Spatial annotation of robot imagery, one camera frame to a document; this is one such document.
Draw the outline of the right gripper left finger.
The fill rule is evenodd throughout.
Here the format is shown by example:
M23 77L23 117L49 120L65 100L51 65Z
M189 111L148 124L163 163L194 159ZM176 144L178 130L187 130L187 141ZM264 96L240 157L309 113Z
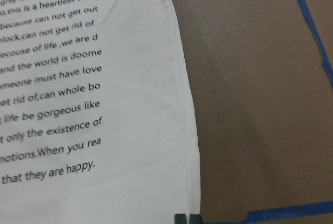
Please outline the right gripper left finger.
M175 214L174 223L175 224L186 224L186 215L185 214Z

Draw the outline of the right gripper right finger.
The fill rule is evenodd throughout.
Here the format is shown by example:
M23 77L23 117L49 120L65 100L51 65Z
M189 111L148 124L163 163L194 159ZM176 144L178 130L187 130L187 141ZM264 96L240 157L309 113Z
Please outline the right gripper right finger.
M202 217L200 214L190 214L189 224L202 224Z

